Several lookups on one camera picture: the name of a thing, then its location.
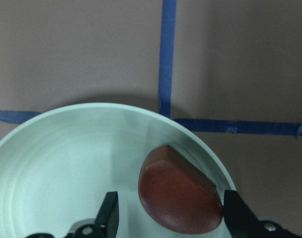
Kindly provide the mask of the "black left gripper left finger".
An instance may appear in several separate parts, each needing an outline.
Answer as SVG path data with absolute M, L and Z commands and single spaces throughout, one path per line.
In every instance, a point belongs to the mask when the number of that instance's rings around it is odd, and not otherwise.
M 119 226 L 118 192 L 107 192 L 95 219 L 100 238 L 115 238 Z

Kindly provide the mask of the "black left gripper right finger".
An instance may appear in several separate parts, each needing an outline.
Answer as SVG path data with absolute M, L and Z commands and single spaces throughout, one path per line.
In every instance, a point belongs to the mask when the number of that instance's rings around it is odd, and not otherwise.
M 257 238 L 259 220 L 235 190 L 224 191 L 224 222 L 233 238 Z

